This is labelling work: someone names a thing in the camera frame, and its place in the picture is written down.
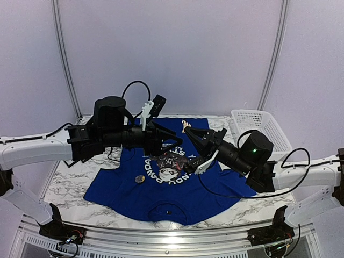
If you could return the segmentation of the blue printed t-shirt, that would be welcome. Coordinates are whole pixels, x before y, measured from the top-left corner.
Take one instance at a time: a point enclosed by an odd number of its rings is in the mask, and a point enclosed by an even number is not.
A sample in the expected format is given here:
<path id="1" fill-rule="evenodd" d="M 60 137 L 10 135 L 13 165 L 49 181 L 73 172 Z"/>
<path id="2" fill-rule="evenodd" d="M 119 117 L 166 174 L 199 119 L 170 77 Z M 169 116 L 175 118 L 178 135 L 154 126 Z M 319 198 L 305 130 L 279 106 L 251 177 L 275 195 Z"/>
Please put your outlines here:
<path id="1" fill-rule="evenodd" d="M 255 195 L 245 178 L 233 170 L 221 169 L 218 162 L 201 176 L 183 170 L 197 152 L 181 132 L 182 120 L 196 128 L 209 126 L 205 118 L 156 119 L 158 124 L 176 132 L 183 143 L 156 157 L 145 155 L 141 148 L 123 149 L 120 166 L 101 169 L 84 199 L 134 220 L 192 225 L 224 212 L 242 196 Z M 146 178 L 140 184 L 135 182 L 139 175 Z"/>

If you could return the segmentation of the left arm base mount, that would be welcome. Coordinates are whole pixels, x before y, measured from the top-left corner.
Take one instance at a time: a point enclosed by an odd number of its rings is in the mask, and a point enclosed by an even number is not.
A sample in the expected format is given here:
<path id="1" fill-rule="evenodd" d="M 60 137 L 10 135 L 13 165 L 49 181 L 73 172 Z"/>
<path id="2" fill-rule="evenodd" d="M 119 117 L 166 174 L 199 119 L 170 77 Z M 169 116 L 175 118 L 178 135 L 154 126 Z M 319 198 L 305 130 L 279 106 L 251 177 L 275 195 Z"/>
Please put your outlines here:
<path id="1" fill-rule="evenodd" d="M 84 227 L 65 224 L 59 220 L 52 220 L 44 225 L 39 224 L 39 227 L 40 235 L 59 240 L 60 242 L 66 242 L 72 236 L 76 236 L 76 239 L 71 241 L 78 245 L 83 243 L 86 232 Z"/>

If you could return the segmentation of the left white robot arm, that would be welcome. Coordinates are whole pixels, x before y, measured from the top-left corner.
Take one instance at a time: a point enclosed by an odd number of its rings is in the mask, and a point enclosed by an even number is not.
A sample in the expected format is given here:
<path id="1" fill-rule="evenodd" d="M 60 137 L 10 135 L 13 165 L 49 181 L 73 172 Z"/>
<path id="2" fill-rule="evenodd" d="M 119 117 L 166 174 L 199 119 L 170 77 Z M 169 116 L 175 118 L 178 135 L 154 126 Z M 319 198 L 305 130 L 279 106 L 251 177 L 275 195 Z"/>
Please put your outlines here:
<path id="1" fill-rule="evenodd" d="M 13 169 L 46 161 L 89 160 L 113 147 L 141 148 L 151 156 L 164 154 L 183 142 L 174 131 L 152 121 L 165 103 L 160 95 L 149 97 L 137 125 L 125 98 L 108 96 L 95 101 L 93 116 L 84 125 L 66 123 L 51 133 L 1 137 L 1 198 L 32 217 L 41 235 L 64 239 L 72 233 L 83 234 L 83 228 L 63 223 L 58 207 L 22 186 Z"/>

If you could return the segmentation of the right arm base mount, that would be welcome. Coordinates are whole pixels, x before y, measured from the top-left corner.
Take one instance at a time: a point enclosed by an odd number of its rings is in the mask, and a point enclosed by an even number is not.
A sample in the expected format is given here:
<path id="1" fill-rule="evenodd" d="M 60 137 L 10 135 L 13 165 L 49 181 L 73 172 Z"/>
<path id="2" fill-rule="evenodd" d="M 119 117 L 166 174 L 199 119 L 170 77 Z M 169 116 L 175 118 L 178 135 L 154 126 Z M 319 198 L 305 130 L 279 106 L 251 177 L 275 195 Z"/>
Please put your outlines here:
<path id="1" fill-rule="evenodd" d="M 266 245 L 276 241 L 282 241 L 294 237 L 292 227 L 286 226 L 265 226 L 252 228 L 248 231 L 247 239 L 252 246 Z"/>

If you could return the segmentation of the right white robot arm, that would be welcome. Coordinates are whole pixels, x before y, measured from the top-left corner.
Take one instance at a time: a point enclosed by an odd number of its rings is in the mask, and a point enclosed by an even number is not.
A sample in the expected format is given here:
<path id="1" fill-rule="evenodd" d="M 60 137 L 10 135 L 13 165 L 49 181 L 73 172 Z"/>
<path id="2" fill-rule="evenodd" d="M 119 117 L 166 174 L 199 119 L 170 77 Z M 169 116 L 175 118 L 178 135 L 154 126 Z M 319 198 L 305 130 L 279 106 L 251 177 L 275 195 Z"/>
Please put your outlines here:
<path id="1" fill-rule="evenodd" d="M 186 127 L 185 133 L 199 157 L 189 161 L 184 170 L 200 175 L 217 161 L 246 178 L 247 185 L 257 193 L 276 197 L 277 190 L 287 193 L 298 187 L 321 185 L 314 195 L 293 206 L 275 211 L 271 225 L 248 231 L 252 245 L 280 241 L 294 236 L 294 229 L 331 209 L 343 206 L 343 149 L 323 159 L 312 161 L 310 154 L 304 162 L 280 162 L 270 159 L 273 143 L 261 132 L 249 130 L 248 138 L 240 145 L 226 142 L 226 129 L 221 131 Z"/>

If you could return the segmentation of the round button badge brooch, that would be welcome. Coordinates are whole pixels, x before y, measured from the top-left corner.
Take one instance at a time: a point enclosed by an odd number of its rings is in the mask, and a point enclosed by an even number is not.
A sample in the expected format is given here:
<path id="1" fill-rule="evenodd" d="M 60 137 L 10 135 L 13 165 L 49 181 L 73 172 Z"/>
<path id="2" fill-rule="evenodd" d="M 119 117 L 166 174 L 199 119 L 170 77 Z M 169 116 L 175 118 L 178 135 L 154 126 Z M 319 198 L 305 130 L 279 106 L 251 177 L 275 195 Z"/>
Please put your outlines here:
<path id="1" fill-rule="evenodd" d="M 139 175 L 139 176 L 135 177 L 135 182 L 140 184 L 140 183 L 143 183 L 145 181 L 145 179 L 146 178 L 144 175 Z"/>

